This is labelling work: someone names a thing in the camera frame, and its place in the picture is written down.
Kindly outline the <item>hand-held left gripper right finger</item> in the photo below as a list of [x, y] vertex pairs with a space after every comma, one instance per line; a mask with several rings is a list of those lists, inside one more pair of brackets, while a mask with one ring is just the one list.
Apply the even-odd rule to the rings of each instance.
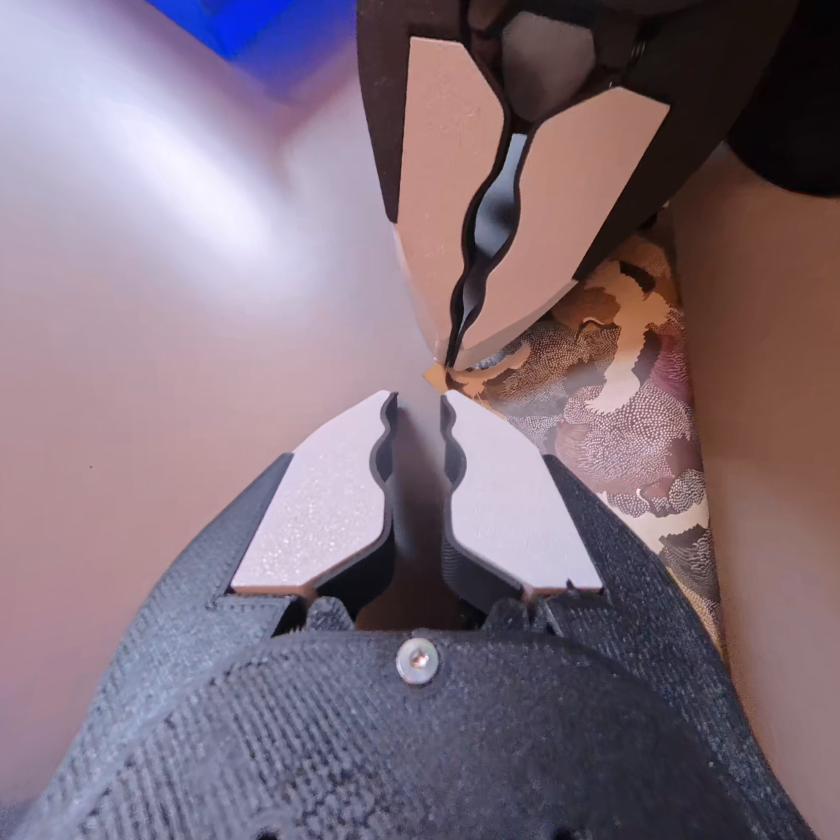
[[537, 446], [457, 391], [440, 399], [443, 569], [473, 607], [599, 592], [602, 578]]

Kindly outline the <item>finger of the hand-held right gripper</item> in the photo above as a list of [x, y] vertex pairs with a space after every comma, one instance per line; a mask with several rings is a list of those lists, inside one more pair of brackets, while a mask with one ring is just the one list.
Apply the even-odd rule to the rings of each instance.
[[451, 368], [497, 353], [576, 285], [575, 273], [669, 111], [665, 102], [611, 87], [532, 131], [514, 180], [516, 230], [489, 269]]
[[487, 71], [454, 40], [409, 40], [395, 240], [434, 360], [475, 365], [462, 297], [480, 200], [501, 170], [509, 110]]

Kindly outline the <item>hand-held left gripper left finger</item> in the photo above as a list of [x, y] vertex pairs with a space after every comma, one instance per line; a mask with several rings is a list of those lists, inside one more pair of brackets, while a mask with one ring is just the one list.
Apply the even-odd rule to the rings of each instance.
[[397, 416], [397, 393], [378, 391], [296, 447], [230, 582], [235, 594], [364, 607], [387, 589]]

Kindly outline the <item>black textured pad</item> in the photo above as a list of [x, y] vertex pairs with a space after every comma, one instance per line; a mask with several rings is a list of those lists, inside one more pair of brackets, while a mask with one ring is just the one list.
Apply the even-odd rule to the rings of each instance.
[[839, 196], [838, 1], [799, 3], [727, 145], [766, 182]]

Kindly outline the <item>blue plastic bin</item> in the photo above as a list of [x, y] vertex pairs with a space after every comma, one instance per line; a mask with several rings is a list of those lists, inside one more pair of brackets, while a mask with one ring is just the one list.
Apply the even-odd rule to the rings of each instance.
[[176, 26], [291, 100], [354, 39], [354, 1], [149, 1]]

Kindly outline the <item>tan backed camouflage paper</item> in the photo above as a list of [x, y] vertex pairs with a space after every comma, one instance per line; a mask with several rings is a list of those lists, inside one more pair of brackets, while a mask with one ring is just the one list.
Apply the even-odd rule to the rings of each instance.
[[684, 315], [666, 234], [620, 245], [522, 336], [423, 375], [558, 458], [659, 557], [727, 658]]

